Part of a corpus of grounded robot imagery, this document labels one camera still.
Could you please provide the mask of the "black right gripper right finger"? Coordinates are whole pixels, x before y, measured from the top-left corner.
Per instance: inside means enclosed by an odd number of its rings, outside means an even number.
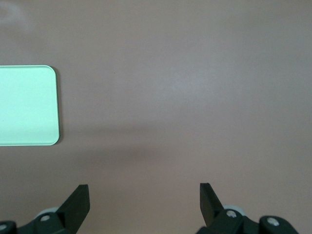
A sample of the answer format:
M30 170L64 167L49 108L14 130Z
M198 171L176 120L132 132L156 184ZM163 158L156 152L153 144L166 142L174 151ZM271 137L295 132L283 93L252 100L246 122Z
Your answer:
M262 216L258 222L249 219L236 206L223 206L210 183L201 183L200 210L206 226L198 234L296 234L298 231L285 219Z

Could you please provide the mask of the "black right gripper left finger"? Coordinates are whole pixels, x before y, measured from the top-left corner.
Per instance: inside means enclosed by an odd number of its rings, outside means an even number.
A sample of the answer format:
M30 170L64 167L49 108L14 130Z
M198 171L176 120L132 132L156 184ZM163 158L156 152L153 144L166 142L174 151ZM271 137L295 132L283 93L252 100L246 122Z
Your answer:
M16 222L0 222L2 234L76 234L90 211L89 187L78 185L54 212L44 212L21 227Z

